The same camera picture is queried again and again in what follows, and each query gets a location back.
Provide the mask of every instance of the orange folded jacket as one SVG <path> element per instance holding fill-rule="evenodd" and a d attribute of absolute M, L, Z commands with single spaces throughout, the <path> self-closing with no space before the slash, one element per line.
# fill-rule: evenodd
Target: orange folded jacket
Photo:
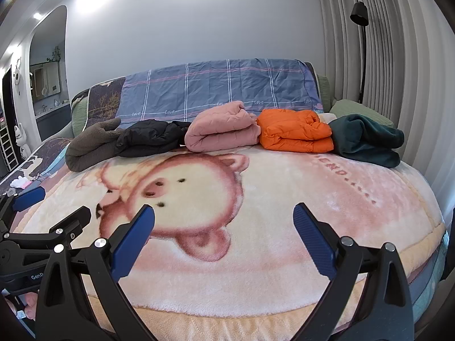
<path fill-rule="evenodd" d="M 265 109 L 256 119 L 259 142 L 265 149 L 326 153 L 334 149 L 332 130 L 311 110 Z"/>

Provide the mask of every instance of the green plant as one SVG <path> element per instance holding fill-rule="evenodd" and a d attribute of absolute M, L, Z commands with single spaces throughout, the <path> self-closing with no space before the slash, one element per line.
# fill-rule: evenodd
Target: green plant
<path fill-rule="evenodd" d="M 46 58 L 47 61 L 59 61 L 61 58 L 60 56 L 60 47 L 56 46 L 54 48 L 54 51 L 52 51 L 52 59 L 51 58 Z"/>

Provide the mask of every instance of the cartoon bear print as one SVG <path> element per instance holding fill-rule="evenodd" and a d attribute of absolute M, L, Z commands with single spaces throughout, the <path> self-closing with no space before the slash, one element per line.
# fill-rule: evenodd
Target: cartoon bear print
<path fill-rule="evenodd" d="M 97 176 L 108 188 L 96 207 L 100 235 L 109 237 L 148 204 L 155 211 L 151 238 L 172 239 L 201 261 L 220 260 L 231 243 L 226 225 L 242 205 L 240 173 L 248 165 L 247 156 L 234 153 L 184 153 L 120 169 L 107 163 Z"/>

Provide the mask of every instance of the white sheer curtain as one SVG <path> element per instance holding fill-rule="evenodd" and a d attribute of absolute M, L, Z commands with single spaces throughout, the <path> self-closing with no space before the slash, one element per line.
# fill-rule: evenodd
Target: white sheer curtain
<path fill-rule="evenodd" d="M 356 0 L 321 0 L 326 71 L 336 99 L 358 99 Z M 402 159 L 428 180 L 447 225 L 455 206 L 455 34 L 434 0 L 359 0 L 368 8 L 363 104 L 405 134 Z"/>

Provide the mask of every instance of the white rabbit figurine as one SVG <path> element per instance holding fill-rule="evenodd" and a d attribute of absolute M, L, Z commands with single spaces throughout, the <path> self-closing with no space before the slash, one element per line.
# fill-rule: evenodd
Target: white rabbit figurine
<path fill-rule="evenodd" d="M 26 160 L 31 155 L 31 151 L 27 144 L 27 133 L 22 127 L 22 123 L 19 123 L 19 127 L 17 125 L 14 126 L 14 132 L 16 134 L 16 144 L 20 147 L 22 159 Z"/>

